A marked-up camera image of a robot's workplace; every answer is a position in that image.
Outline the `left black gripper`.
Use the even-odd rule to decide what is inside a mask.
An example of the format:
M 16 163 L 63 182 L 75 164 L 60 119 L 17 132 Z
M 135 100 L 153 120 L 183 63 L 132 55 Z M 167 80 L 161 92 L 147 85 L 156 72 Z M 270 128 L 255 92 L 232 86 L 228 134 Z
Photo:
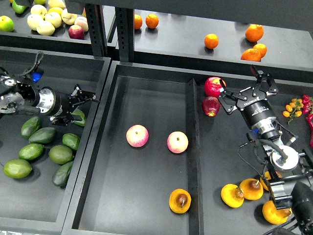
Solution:
M 68 126 L 74 121 L 71 113 L 87 102 L 99 102 L 96 93 L 83 90 L 79 84 L 74 86 L 71 94 L 56 93 L 49 120 L 52 125 Z

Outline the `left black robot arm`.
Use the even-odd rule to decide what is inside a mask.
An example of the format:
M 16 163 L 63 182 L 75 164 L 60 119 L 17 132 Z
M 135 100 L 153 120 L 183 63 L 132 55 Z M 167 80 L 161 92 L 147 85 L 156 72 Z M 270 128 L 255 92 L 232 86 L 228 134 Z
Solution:
M 39 89 L 43 75 L 39 67 L 44 54 L 35 56 L 34 64 L 21 74 L 9 74 L 1 67 L 0 115 L 45 115 L 53 125 L 67 126 L 77 120 L 72 113 L 81 105 L 96 101 L 96 93 L 83 90 L 78 84 L 66 94 L 50 87 Z

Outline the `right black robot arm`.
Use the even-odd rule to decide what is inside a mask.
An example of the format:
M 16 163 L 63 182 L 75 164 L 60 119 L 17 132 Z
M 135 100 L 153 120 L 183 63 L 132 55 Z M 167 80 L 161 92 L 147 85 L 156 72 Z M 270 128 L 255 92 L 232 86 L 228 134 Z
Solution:
M 251 66 L 255 85 L 237 93 L 229 91 L 222 79 L 218 100 L 227 114 L 239 110 L 250 131 L 249 143 L 261 147 L 265 156 L 259 162 L 265 166 L 260 176 L 268 187 L 273 206 L 277 211 L 291 211 L 301 234 L 313 233 L 313 156 L 309 151 L 297 152 L 291 144 L 297 136 L 289 132 L 287 143 L 281 140 L 281 125 L 272 110 L 268 97 L 276 95 L 278 88 L 270 73 Z

